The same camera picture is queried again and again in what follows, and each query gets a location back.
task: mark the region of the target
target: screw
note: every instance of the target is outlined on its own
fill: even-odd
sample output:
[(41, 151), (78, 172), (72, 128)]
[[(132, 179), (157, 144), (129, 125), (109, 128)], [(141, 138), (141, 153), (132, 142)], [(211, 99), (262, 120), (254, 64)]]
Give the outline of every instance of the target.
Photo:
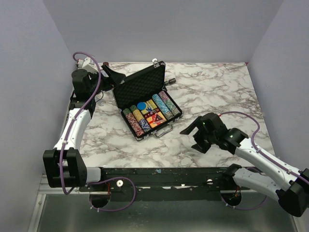
[(212, 185), (212, 184), (213, 184), (213, 181), (212, 181), (212, 179), (208, 179), (208, 180), (206, 181), (206, 183), (207, 183), (208, 185)]

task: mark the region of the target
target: metal latch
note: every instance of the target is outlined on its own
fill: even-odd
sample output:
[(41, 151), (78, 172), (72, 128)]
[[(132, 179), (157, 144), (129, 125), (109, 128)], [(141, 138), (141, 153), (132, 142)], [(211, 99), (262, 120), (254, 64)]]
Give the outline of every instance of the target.
[(154, 68), (160, 67), (158, 60), (156, 58), (153, 59)]

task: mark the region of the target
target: marble table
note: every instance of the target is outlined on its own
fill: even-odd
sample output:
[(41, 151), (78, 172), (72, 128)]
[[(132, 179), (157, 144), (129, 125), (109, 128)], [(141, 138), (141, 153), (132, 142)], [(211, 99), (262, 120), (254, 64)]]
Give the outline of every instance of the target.
[[(151, 63), (111, 63), (110, 68), (126, 75)], [(180, 135), (197, 116), (208, 112), (241, 111), (255, 117), (261, 125), (256, 142), (274, 154), (263, 115), (245, 63), (167, 63), (165, 80), (170, 96), (183, 111), (172, 132), (161, 138), (153, 135), (136, 141), (123, 121), (112, 92), (104, 93), (87, 126), (80, 152), (87, 167), (227, 167), (232, 163), (252, 166), (247, 161), (212, 146), (202, 154), (192, 149), (192, 135)], [(224, 115), (228, 128), (236, 127), (252, 135), (256, 124), (241, 115)]]

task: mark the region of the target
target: blue disc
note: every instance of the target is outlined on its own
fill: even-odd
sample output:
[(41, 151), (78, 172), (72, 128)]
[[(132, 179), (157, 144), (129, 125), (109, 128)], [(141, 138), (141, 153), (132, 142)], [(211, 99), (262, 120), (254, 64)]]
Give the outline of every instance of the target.
[(147, 108), (147, 104), (144, 103), (144, 102), (140, 102), (140, 103), (137, 104), (137, 108), (138, 108), (139, 110), (144, 110), (144, 109)]

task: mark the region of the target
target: wall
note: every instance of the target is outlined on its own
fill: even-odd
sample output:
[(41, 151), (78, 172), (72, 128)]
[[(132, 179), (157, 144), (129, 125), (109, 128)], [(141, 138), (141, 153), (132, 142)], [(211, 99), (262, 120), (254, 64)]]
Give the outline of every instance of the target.
[(69, 51), (100, 61), (249, 61), (282, 0), (43, 0)]
[(0, 22), (0, 231), (24, 232), (43, 152), (64, 120), (73, 60), (41, 0), (2, 1)]
[(308, 0), (285, 0), (248, 66), (276, 155), (300, 169), (309, 168), (308, 22)]

